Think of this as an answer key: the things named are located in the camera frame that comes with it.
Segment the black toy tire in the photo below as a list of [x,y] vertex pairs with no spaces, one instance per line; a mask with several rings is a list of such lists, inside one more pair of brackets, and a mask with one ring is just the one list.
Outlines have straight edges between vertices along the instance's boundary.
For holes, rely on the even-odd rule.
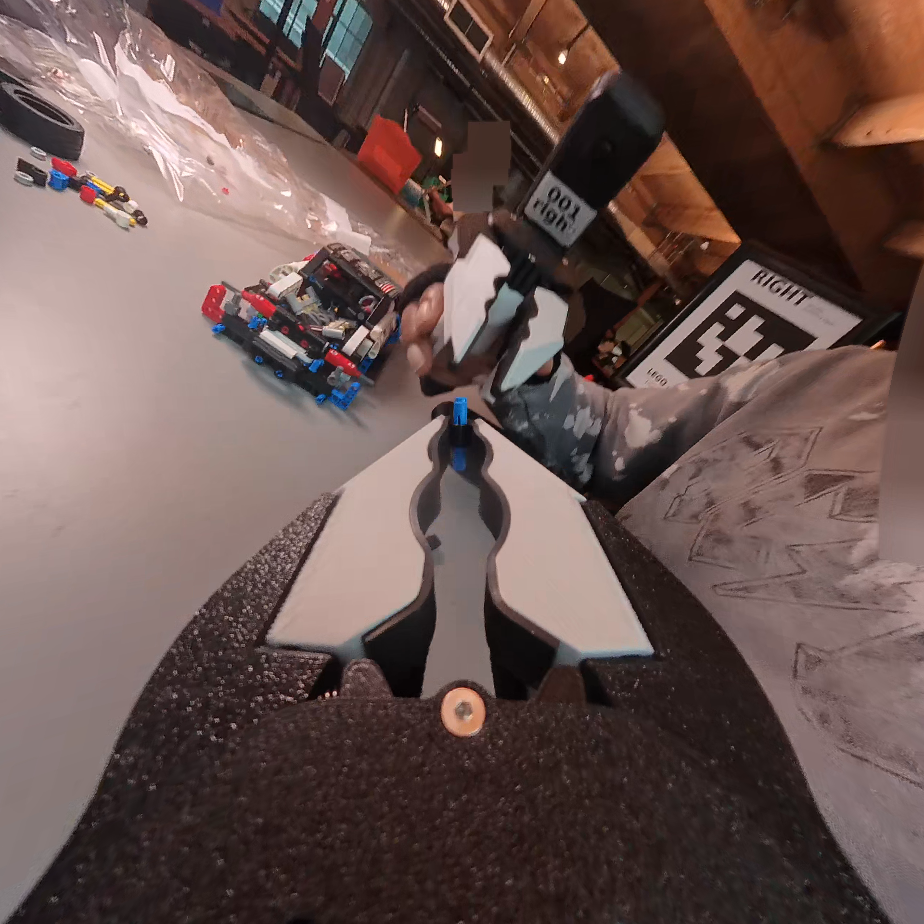
[[1,124],[21,141],[59,158],[79,159],[83,151],[84,127],[28,87],[2,82]]

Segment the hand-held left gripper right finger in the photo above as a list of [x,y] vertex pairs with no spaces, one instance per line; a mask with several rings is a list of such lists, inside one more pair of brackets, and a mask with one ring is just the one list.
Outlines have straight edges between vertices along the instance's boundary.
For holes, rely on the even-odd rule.
[[496,662],[650,657],[653,646],[564,481],[476,420],[479,515],[494,543],[484,621]]

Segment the white air vent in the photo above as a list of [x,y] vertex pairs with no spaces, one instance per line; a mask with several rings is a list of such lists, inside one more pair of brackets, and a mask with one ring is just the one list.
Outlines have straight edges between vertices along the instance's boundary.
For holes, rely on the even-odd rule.
[[493,33],[467,1],[445,1],[443,22],[476,61],[490,50]]

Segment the red storage bin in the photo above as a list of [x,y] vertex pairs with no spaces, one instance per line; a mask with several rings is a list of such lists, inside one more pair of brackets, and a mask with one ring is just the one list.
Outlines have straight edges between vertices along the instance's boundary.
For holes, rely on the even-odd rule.
[[395,121],[379,114],[373,120],[356,155],[357,165],[398,196],[422,159],[408,133]]

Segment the silver ventilation duct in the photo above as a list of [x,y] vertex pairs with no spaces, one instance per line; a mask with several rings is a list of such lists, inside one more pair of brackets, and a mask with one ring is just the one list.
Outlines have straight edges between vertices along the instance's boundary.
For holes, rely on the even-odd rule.
[[501,58],[488,45],[479,59],[480,68],[500,87],[506,97],[520,112],[545,136],[551,145],[557,145],[563,129],[554,119],[549,119],[538,100],[529,92],[523,82],[505,65]]

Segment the grey desk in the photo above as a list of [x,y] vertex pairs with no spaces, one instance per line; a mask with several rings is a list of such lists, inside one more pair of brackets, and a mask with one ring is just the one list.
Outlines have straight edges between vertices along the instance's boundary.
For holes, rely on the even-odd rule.
[[209,285],[309,250],[180,203],[148,154],[40,87],[84,125],[82,164],[149,225],[17,184],[27,145],[2,132],[2,921],[193,611],[435,402],[402,349],[340,411],[214,338]]

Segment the person's grey printed sweatshirt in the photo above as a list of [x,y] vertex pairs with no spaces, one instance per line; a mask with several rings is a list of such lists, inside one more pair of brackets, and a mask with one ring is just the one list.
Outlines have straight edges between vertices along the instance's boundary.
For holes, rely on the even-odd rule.
[[922,922],[922,567],[879,555],[884,401],[751,404],[621,519],[744,655],[885,911]]

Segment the clear plastic bag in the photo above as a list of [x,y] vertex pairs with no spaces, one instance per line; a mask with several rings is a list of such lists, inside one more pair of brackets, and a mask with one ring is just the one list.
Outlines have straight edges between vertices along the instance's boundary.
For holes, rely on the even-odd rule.
[[[225,135],[234,149],[169,114],[142,114],[134,82],[98,98],[78,56],[115,72],[115,47]],[[446,253],[357,167],[282,108],[179,48],[125,2],[2,2],[2,57],[73,108],[97,135],[148,156],[180,204],[244,228],[320,246],[339,241],[405,280]]]

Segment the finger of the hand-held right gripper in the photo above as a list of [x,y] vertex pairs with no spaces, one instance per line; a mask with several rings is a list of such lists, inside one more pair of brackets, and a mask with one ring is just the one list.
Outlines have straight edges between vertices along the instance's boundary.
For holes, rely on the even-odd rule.
[[454,365],[490,352],[513,321],[524,295],[509,286],[511,268],[494,239],[479,234],[447,272],[442,324]]
[[557,292],[538,286],[526,297],[515,318],[496,367],[496,393],[523,385],[563,346],[567,301]]

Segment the person's right hand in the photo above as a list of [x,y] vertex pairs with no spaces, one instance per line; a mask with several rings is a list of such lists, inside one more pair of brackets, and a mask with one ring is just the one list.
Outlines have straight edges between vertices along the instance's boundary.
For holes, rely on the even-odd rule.
[[400,342],[411,371],[442,388],[458,388],[465,376],[454,363],[454,354],[443,330],[444,284],[428,285],[410,301],[400,318]]

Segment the toy brick car model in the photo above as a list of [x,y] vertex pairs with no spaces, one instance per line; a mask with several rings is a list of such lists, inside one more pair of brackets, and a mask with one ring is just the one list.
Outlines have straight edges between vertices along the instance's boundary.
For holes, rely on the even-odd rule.
[[200,311],[211,333],[257,366],[307,391],[319,406],[348,410],[373,386],[397,342],[400,286],[352,246],[334,241],[284,263],[253,285],[212,285]]

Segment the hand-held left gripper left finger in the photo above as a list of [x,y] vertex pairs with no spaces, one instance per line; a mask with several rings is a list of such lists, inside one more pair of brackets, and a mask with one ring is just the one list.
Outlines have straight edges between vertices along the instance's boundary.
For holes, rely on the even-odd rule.
[[267,630],[274,648],[373,657],[432,608],[444,417],[345,482]]

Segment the person's right forearm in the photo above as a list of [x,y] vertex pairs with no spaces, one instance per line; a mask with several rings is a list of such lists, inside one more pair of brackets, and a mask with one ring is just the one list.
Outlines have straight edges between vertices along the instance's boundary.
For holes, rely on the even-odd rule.
[[804,351],[665,388],[609,390],[561,354],[549,374],[489,405],[505,434],[554,475],[623,505],[687,452],[729,437],[880,422],[895,360],[859,346]]

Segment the pile of small toy bricks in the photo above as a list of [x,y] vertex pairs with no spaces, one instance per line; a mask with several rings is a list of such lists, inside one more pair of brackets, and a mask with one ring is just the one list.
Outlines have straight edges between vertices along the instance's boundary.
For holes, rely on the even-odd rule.
[[28,155],[18,157],[11,173],[18,185],[57,192],[70,190],[123,230],[147,228],[144,210],[124,187],[113,186],[92,171],[80,173],[70,160],[47,154],[37,146],[32,146]]

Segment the framed marker sign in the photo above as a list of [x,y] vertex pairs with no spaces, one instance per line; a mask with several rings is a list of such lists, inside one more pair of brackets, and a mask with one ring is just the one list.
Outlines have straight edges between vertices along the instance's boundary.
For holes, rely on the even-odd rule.
[[632,352],[616,382],[665,388],[785,354],[872,345],[900,318],[824,272],[747,242]]

